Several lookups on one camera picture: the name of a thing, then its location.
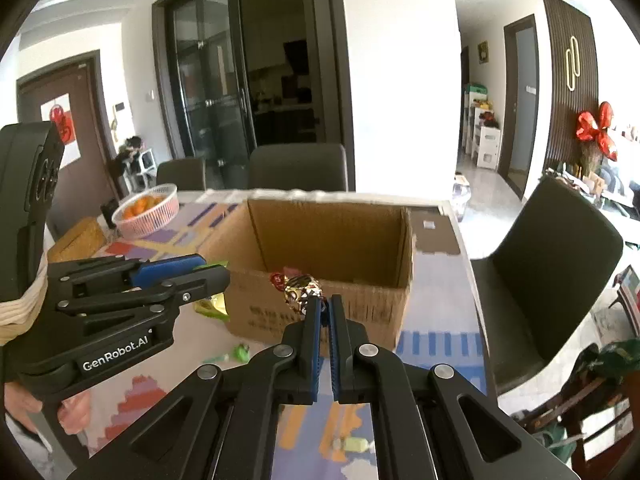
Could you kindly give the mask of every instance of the tile floor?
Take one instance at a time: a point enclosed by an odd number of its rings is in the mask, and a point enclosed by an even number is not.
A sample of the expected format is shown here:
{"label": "tile floor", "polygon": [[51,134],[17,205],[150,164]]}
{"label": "tile floor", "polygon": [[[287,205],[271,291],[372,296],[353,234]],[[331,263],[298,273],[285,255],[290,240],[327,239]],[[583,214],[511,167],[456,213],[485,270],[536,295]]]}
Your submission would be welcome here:
{"label": "tile floor", "polygon": [[[466,155],[458,160],[458,171],[465,175],[472,188],[472,197],[465,217],[460,222],[460,231],[469,257],[484,258],[496,249],[507,234],[522,209],[522,202],[497,172],[476,167]],[[640,269],[640,251],[625,248],[615,273],[632,261]],[[594,311],[608,306],[612,298],[615,298],[612,290],[603,291]],[[549,366],[530,381],[500,396],[500,408],[508,414],[530,410],[558,393],[569,377],[578,354],[592,342],[601,345],[598,329],[589,314]],[[598,414],[585,424],[584,430],[591,433],[604,426],[613,416],[612,412]],[[587,457],[594,456],[613,444],[613,434],[606,433],[590,444],[590,448],[585,450]]]}

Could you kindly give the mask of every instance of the red balloon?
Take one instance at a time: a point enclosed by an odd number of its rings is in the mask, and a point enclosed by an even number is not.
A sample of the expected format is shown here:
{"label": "red balloon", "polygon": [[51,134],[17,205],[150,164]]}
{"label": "red balloon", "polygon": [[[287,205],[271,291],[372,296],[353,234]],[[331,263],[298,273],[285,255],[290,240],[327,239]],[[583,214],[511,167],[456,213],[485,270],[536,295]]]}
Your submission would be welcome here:
{"label": "red balloon", "polygon": [[598,111],[598,124],[600,125],[600,129],[604,130],[605,128],[609,128],[612,122],[613,108],[609,103],[603,101]]}
{"label": "red balloon", "polygon": [[598,133],[598,125],[590,112],[581,112],[578,115],[578,127],[575,135],[583,142],[593,140]]}
{"label": "red balloon", "polygon": [[597,142],[600,150],[604,153],[604,156],[610,158],[610,160],[613,160],[614,162],[618,161],[618,148],[607,132],[600,130],[598,132]]}

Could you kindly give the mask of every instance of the pink basket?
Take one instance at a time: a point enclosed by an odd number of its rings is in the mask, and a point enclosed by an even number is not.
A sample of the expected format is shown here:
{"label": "pink basket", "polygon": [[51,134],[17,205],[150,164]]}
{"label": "pink basket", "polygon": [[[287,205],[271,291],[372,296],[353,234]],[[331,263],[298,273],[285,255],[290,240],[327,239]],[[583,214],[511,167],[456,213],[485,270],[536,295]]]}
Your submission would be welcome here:
{"label": "pink basket", "polygon": [[[125,209],[133,205],[137,199],[146,195],[151,195],[154,198],[164,196],[165,199],[138,216],[124,219]],[[122,237],[127,240],[132,240],[134,238],[147,236],[167,225],[178,214],[178,209],[180,209],[180,204],[178,203],[177,186],[175,184],[162,184],[161,186],[155,186],[147,189],[145,192],[138,193],[123,202],[120,207],[116,209],[112,218],[113,223],[116,224]]]}

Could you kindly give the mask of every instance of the metal screw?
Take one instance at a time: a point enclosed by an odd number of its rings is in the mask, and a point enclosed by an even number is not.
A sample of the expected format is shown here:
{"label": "metal screw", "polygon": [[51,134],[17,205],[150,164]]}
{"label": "metal screw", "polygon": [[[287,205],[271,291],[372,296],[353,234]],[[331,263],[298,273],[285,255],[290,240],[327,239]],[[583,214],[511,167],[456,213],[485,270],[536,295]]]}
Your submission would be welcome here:
{"label": "metal screw", "polygon": [[365,343],[364,345],[360,345],[358,352],[360,352],[360,355],[364,355],[364,357],[373,357],[374,355],[378,355],[378,347],[371,343]]}
{"label": "metal screw", "polygon": [[453,377],[453,368],[449,365],[438,365],[433,371],[441,379],[450,379]]}
{"label": "metal screw", "polygon": [[293,354],[293,348],[291,348],[289,345],[276,345],[273,349],[273,353],[277,357],[289,357],[291,354]]}
{"label": "metal screw", "polygon": [[213,379],[218,374],[218,367],[216,365],[202,365],[198,368],[198,377],[204,381]]}

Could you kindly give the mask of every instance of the table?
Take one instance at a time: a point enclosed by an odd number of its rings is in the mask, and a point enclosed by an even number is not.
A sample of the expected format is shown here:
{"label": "table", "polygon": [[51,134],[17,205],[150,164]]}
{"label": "table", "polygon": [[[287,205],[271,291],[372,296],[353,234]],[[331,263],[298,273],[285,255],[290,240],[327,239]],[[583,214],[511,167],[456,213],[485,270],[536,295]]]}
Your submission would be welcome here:
{"label": "table", "polygon": [[[178,194],[178,216],[165,228],[133,242],[116,240],[100,254],[124,254],[127,258],[159,260],[197,252],[229,205],[247,198],[314,200],[316,202],[373,202],[408,206],[412,212],[439,212],[449,221],[458,245],[456,254],[442,248],[417,248],[414,281],[396,353],[403,361],[422,367],[441,362],[455,367],[479,390],[495,399],[495,387],[487,364],[478,290],[462,236],[448,202],[424,202],[391,196],[355,193],[306,193],[301,191],[228,190]],[[194,312],[188,304],[175,323],[174,345],[92,388],[92,423],[86,436],[91,452],[97,452],[204,360],[228,353],[240,340],[219,320]],[[252,354],[265,348],[248,342]],[[220,363],[221,368],[235,365]],[[339,406],[333,402],[328,362],[323,362],[318,402],[313,406],[286,406],[281,417],[273,477],[299,480],[377,478],[375,455],[334,450],[335,438],[360,436],[373,440],[366,405]]]}

